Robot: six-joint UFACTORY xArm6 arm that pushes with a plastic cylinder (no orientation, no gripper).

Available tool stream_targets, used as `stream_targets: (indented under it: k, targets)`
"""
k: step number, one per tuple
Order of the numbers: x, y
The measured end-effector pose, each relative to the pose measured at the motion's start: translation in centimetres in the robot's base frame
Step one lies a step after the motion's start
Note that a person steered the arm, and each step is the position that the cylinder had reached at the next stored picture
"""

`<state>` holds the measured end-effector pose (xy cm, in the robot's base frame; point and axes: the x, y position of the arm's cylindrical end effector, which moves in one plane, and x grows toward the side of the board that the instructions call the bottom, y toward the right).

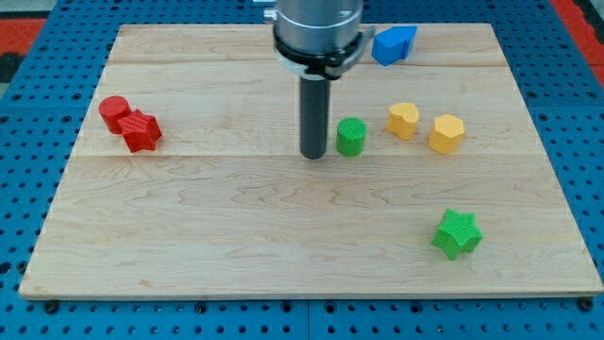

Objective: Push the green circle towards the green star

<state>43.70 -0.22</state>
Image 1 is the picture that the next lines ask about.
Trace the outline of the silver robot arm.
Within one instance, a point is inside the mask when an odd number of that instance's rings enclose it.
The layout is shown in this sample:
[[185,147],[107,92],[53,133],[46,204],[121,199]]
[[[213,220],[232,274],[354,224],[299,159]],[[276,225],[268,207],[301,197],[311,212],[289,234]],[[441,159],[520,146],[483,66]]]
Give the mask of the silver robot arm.
[[376,28],[363,28],[361,0],[277,0],[274,51],[291,73],[337,80],[361,59]]

